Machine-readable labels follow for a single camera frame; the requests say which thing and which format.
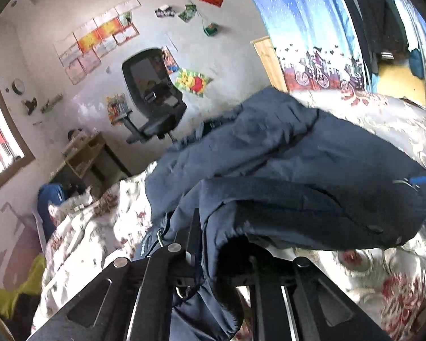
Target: window frame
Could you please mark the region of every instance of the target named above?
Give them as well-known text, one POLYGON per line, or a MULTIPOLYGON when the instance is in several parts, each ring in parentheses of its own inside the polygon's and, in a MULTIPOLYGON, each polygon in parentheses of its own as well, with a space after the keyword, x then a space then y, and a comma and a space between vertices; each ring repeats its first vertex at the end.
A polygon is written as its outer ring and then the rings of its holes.
POLYGON ((23 158, 15 160, 9 167, 7 167, 2 173, 0 173, 0 189, 1 189, 21 169, 23 169, 28 164, 30 164, 33 160, 35 160, 35 157, 33 153, 30 151, 30 149, 28 148, 24 139, 22 138, 22 135, 19 133, 19 130, 16 127, 16 124, 14 123, 8 111, 8 107, 6 106, 5 99, 3 98, 1 91, 0 91, 0 110, 3 114, 3 117, 6 120, 6 123, 8 124, 11 134, 13 135, 17 144, 19 145, 22 152, 24 153, 23 158))

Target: wooden desk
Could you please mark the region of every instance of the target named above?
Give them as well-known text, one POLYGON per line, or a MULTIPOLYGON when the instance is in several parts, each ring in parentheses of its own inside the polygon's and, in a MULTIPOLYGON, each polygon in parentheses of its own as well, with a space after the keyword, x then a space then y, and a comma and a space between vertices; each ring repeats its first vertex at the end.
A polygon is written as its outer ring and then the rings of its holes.
POLYGON ((128 177, 132 176, 130 171, 117 158, 109 146, 107 146, 102 134, 97 133, 86 139, 72 155, 64 158, 62 164, 51 174, 49 183, 60 183, 65 191, 70 191, 75 186, 80 190, 85 190, 87 185, 83 179, 88 171, 91 171, 96 178, 104 182, 104 174, 95 165, 96 159, 103 150, 118 166, 120 171, 128 177))

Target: wooden cabinet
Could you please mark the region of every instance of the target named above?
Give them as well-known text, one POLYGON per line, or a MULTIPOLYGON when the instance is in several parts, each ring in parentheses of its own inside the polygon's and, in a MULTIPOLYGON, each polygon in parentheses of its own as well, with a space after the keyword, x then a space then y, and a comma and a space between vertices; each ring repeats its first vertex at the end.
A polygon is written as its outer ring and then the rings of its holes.
POLYGON ((284 80, 283 70, 281 69, 279 59, 276 56, 270 37, 262 37, 251 41, 251 43, 254 45, 257 55, 259 55, 259 58, 264 65, 271 85, 280 91, 289 92, 284 80))

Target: white wall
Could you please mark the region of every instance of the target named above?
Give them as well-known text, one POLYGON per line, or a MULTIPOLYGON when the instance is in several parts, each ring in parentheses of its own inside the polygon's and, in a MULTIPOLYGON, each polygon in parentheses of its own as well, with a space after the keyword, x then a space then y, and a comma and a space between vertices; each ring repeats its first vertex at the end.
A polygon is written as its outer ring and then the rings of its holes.
MULTIPOLYGON (((165 45, 168 34, 178 52, 173 52, 182 67, 197 70, 213 78, 205 97, 185 95, 188 110, 174 132, 177 137, 188 133, 201 118, 213 116, 238 104, 249 95, 269 85, 269 80, 250 41, 267 34, 252 0, 224 0, 218 8, 192 0, 209 20, 222 30, 215 37, 202 31, 199 17, 186 24, 178 17, 155 16, 154 9, 169 4, 181 12, 189 0, 139 0, 142 6, 133 11, 133 22, 140 36, 118 47, 102 60, 101 66, 84 81, 73 86, 66 76, 53 48, 54 42, 114 5, 126 0, 17 0, 8 6, 2 19, 18 28, 18 36, 28 68, 43 96, 63 93, 65 99, 51 113, 64 131, 89 126, 105 133, 110 146, 131 172, 137 173, 148 162, 161 155, 168 140, 153 139, 147 144, 127 145, 130 134, 124 126, 112 127, 105 109, 105 97, 127 92, 121 64, 129 56, 148 47, 165 45)), ((136 125, 145 120, 132 115, 136 125)))
POLYGON ((7 264, 16 261, 16 252, 13 256, 12 251, 19 238, 35 238, 35 241, 19 244, 22 255, 20 261, 24 270, 28 271, 30 268, 28 263, 33 260, 35 248, 37 249, 37 235, 32 235, 29 225, 22 221, 31 213, 39 187, 49 180, 50 172, 61 162, 60 149, 65 139, 50 117, 38 111, 31 116, 26 114, 25 107, 21 104, 22 98, 36 97, 42 103, 43 97, 26 67, 15 27, 3 21, 0 21, 0 90, 13 121, 35 156, 30 165, 19 171, 0 189, 0 287, 6 282, 7 289, 12 290, 14 285, 19 284, 19 278, 22 277, 19 271, 22 268, 7 268, 7 264), (10 87, 15 78, 20 78, 25 84, 26 91, 21 97, 12 90, 5 92, 5 88, 10 87), (32 125, 39 121, 42 124, 32 125))

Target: round wall object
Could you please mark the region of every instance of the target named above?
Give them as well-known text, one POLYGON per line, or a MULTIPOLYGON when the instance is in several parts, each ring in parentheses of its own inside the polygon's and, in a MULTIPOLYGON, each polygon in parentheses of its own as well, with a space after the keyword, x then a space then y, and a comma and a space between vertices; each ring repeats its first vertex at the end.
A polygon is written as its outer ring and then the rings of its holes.
POLYGON ((19 96, 22 96, 25 92, 24 82, 18 78, 12 81, 11 88, 19 96))

